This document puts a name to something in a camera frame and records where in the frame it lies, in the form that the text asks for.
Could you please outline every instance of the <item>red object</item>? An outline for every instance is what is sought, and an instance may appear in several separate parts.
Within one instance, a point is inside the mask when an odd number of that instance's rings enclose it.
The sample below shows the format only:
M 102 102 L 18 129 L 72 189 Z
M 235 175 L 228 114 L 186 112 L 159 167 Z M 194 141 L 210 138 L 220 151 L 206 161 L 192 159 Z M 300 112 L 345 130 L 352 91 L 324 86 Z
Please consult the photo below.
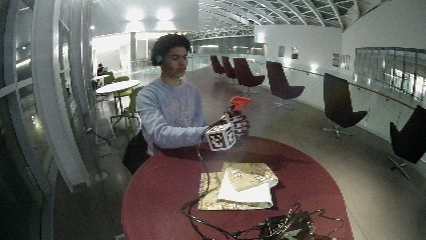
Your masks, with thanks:
M 248 106 L 249 102 L 252 101 L 251 98 L 236 96 L 231 99 L 231 103 L 236 106 L 236 110 L 241 111 L 243 106 Z
M 268 217 L 285 215 L 293 204 L 300 203 L 304 211 L 325 209 L 325 216 L 345 221 L 344 228 L 331 237 L 355 239 L 341 190 L 328 171 L 305 153 L 277 141 L 252 136 L 228 151 L 212 152 L 204 143 L 200 153 L 210 172 L 220 171 L 224 161 L 264 162 L 280 182 L 272 188 L 271 209 L 202 211 L 196 204 L 192 214 L 198 218 L 233 232 L 249 229 Z M 204 171 L 196 147 L 163 150 L 148 159 L 131 179 L 123 198 L 122 224 L 127 240 L 202 239 L 180 210 L 199 196 Z M 341 225 L 319 214 L 312 218 L 320 236 Z M 208 237 L 226 239 L 214 228 L 196 225 Z M 259 231 L 253 231 L 247 237 L 257 234 Z

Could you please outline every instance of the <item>ceiling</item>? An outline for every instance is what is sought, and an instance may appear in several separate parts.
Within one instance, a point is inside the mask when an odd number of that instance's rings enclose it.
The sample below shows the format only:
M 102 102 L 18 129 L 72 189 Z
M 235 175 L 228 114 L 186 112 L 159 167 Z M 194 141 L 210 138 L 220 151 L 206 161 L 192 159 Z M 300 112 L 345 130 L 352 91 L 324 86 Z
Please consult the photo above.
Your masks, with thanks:
M 171 6 L 182 15 L 178 22 L 194 24 L 178 31 L 203 33 L 248 29 L 253 25 L 292 24 L 337 27 L 343 30 L 384 2 L 392 0 L 92 0 L 95 36 L 126 32 L 128 10 Z
M 245 25 L 316 25 L 344 30 L 384 0 L 200 0 L 200 30 Z

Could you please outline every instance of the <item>ceiling light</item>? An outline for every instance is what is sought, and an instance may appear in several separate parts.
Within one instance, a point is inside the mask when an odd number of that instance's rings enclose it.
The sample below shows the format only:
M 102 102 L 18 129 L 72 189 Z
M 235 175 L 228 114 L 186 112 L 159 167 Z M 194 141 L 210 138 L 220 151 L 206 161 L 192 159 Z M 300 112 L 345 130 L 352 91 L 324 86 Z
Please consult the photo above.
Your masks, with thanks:
M 174 18 L 174 13 L 171 9 L 159 9 L 158 10 L 158 19 L 160 21 L 170 21 Z
M 131 9 L 126 15 L 126 19 L 131 22 L 140 21 L 146 18 L 146 14 L 140 9 Z
M 175 23 L 172 21 L 159 21 L 156 30 L 158 31 L 176 30 Z
M 316 63 L 311 64 L 311 71 L 317 72 L 317 69 L 319 69 L 319 64 Z
M 146 31 L 146 26 L 142 21 L 130 22 L 126 27 L 127 32 L 143 32 Z

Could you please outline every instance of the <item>long sleeve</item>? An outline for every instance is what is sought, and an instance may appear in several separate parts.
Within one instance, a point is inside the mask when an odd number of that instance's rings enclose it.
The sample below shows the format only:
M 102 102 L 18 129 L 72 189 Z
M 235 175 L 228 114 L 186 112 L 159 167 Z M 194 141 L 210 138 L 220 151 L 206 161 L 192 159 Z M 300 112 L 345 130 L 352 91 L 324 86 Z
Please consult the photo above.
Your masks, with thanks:
M 154 144 L 179 148 L 199 143 L 208 124 L 200 93 L 192 84 L 172 87 L 156 80 L 139 92 L 136 101 L 150 154 Z

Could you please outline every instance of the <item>window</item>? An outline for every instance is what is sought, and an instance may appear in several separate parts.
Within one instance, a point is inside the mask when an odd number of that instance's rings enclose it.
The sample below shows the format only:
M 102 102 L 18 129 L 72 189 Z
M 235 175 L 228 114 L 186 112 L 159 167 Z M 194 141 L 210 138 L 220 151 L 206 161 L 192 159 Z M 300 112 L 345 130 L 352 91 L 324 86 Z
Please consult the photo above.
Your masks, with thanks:
M 284 57 L 284 53 L 285 53 L 285 47 L 279 46 L 279 57 Z
M 333 67 L 349 70 L 351 55 L 333 53 Z
M 393 91 L 423 101 L 426 91 L 426 50 L 413 48 L 359 48 L 359 80 L 376 81 Z

